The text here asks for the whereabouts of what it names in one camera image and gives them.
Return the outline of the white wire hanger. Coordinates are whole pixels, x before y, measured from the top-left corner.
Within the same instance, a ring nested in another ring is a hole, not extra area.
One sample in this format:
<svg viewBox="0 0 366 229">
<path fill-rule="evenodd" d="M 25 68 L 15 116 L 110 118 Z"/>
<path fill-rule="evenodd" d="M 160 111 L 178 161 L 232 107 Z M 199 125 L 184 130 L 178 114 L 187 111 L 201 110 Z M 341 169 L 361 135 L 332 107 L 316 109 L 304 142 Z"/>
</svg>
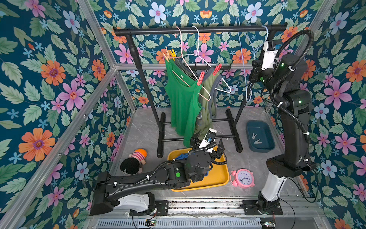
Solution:
<svg viewBox="0 0 366 229">
<path fill-rule="evenodd" d="M 264 41 L 257 47 L 254 48 L 253 43 L 251 42 L 249 36 L 246 34 L 246 32 L 244 32 L 244 35 L 246 36 L 246 38 L 249 40 L 250 46 L 252 47 L 252 51 L 254 52 L 253 56 L 256 57 L 256 54 L 259 52 L 259 49 L 263 47 L 264 43 L 267 41 L 268 36 L 269 36 L 269 29 L 266 25 L 261 25 L 261 27 L 265 28 L 266 31 L 266 36 Z M 246 70 L 245 64 L 244 64 L 244 52 L 242 51 L 243 46 L 242 46 L 242 42 L 241 42 L 241 35 L 240 32 L 238 32 L 238 40 L 239 40 L 239 45 L 240 45 L 240 51 L 241 51 L 241 57 L 242 57 L 242 66 L 243 66 L 243 72 L 244 72 L 244 82 L 245 82 L 245 90 L 246 90 L 246 103 L 251 101 L 252 98 L 252 94 L 253 91 L 251 89 L 251 83 L 247 83 L 247 77 L 249 76 L 249 73 Z"/>
<path fill-rule="evenodd" d="M 204 58 L 204 57 L 202 57 L 201 55 L 200 55 L 200 44 L 199 44 L 199 38 L 198 38 L 198 40 L 197 40 L 197 45 L 196 45 L 196 50 L 195 50 L 195 52 L 193 53 L 193 54 L 187 54 L 187 55 L 193 55 L 193 56 L 196 56 L 196 57 L 198 57 L 200 60 L 201 60 L 201 62 L 203 61 L 204 63 L 206 63 L 209 67 L 212 67 L 212 65 Z M 227 91 L 224 91 L 224 90 L 222 90 L 222 89 L 217 89 L 217 91 L 221 91 L 221 92 L 224 92 L 224 93 L 227 93 L 227 94 L 230 94 L 231 93 L 231 88 L 230 88 L 230 86 L 228 85 L 228 83 L 225 81 L 225 80 L 223 80 L 224 81 L 224 83 L 226 84 L 226 86 L 228 87 L 228 90 Z"/>
</svg>

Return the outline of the olive grey tank top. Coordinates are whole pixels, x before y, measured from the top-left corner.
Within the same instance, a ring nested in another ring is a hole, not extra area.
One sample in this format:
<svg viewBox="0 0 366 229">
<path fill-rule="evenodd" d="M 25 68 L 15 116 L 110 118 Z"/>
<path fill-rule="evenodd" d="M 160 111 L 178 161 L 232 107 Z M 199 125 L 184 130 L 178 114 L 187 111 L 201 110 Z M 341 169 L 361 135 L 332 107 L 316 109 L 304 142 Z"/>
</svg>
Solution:
<svg viewBox="0 0 366 229">
<path fill-rule="evenodd" d="M 202 82 L 201 87 L 203 86 L 211 95 L 211 100 L 206 101 L 201 96 L 199 96 L 199 102 L 201 104 L 201 112 L 199 113 L 196 119 L 195 125 L 195 134 L 199 134 L 199 139 L 203 139 L 206 132 L 209 128 L 213 127 L 213 119 L 216 118 L 216 87 L 221 80 L 219 75 L 212 75 L 214 68 L 210 68 L 208 71 L 205 72 L 204 80 Z M 200 93 L 205 97 L 209 97 L 208 94 L 201 89 Z"/>
</svg>

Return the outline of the yellow clothespin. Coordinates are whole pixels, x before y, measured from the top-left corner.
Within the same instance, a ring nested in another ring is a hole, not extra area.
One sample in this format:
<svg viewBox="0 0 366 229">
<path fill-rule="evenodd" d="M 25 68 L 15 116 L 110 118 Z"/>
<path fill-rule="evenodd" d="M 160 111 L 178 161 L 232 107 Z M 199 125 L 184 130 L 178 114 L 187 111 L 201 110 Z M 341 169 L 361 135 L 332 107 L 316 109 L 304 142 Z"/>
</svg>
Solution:
<svg viewBox="0 0 366 229">
<path fill-rule="evenodd" d="M 168 52 L 169 52 L 171 59 L 175 60 L 175 58 L 177 57 L 175 50 L 172 49 L 172 50 L 169 50 Z"/>
</svg>

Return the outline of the blue tank top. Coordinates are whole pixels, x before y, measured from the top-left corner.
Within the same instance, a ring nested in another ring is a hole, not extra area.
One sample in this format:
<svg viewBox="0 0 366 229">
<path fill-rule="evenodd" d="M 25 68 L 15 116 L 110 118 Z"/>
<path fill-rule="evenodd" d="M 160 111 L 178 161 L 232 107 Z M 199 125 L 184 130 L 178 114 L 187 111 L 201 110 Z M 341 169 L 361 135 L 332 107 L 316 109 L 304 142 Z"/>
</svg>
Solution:
<svg viewBox="0 0 366 229">
<path fill-rule="evenodd" d="M 181 154 L 178 157 L 175 158 L 175 160 L 185 160 L 188 158 L 188 153 Z"/>
</svg>

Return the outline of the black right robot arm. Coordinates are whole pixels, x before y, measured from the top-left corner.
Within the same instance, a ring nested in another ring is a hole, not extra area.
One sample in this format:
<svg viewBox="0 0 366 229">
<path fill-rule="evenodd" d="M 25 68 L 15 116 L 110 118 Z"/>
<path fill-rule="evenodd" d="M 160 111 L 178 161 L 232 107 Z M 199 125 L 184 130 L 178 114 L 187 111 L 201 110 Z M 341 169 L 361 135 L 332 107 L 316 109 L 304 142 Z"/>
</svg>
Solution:
<svg viewBox="0 0 366 229">
<path fill-rule="evenodd" d="M 279 193 L 288 178 L 312 171 L 309 144 L 311 95 L 300 89 L 300 82 L 307 70 L 306 61 L 293 54 L 285 54 L 274 68 L 254 70 L 253 78 L 260 80 L 270 93 L 273 105 L 278 109 L 283 124 L 285 151 L 266 161 L 269 174 L 265 186 L 258 194 L 255 209 L 268 215 L 280 209 Z"/>
</svg>

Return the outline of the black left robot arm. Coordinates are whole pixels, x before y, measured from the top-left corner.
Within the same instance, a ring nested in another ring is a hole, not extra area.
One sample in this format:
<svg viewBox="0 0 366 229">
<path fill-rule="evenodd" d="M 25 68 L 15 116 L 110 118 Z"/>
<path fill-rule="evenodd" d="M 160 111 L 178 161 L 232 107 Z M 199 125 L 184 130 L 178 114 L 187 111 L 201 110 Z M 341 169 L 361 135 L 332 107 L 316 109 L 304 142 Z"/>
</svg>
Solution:
<svg viewBox="0 0 366 229">
<path fill-rule="evenodd" d="M 223 142 L 212 142 L 202 148 L 194 148 L 181 160 L 168 160 L 159 164 L 153 171 L 130 176 L 112 176 L 109 172 L 98 175 L 90 209 L 91 215 L 101 215 L 122 205 L 124 197 L 146 194 L 153 204 L 152 190 L 180 189 L 191 183 L 204 180 L 205 175 L 220 165 L 224 153 Z"/>
</svg>

